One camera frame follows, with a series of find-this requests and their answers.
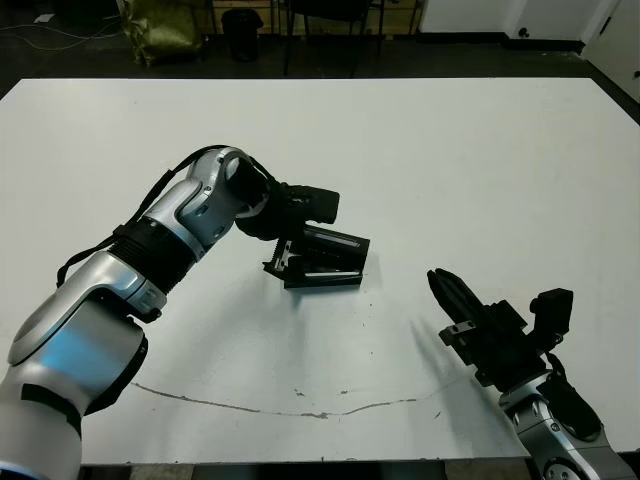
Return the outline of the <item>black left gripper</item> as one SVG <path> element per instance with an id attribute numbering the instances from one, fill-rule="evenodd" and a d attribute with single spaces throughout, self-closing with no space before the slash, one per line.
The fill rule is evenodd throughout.
<path id="1" fill-rule="evenodd" d="M 268 202 L 252 217 L 237 217 L 236 226 L 249 237 L 262 241 L 275 241 L 276 246 L 270 261 L 264 263 L 268 273 L 280 273 L 283 269 L 285 246 L 293 234 L 304 223 L 305 205 L 301 200 L 286 200 L 283 203 Z M 292 285 L 314 285 L 317 280 L 317 256 L 309 252 L 292 253 L 289 256 L 289 283 Z"/>

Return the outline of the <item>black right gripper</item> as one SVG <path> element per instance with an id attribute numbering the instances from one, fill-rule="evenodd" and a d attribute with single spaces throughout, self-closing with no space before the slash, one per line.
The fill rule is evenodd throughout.
<path id="1" fill-rule="evenodd" d="M 444 269 L 427 272 L 429 287 L 452 324 L 440 331 L 483 386 L 517 386 L 546 370 L 523 332 L 524 319 L 505 300 L 483 305 L 466 283 Z"/>

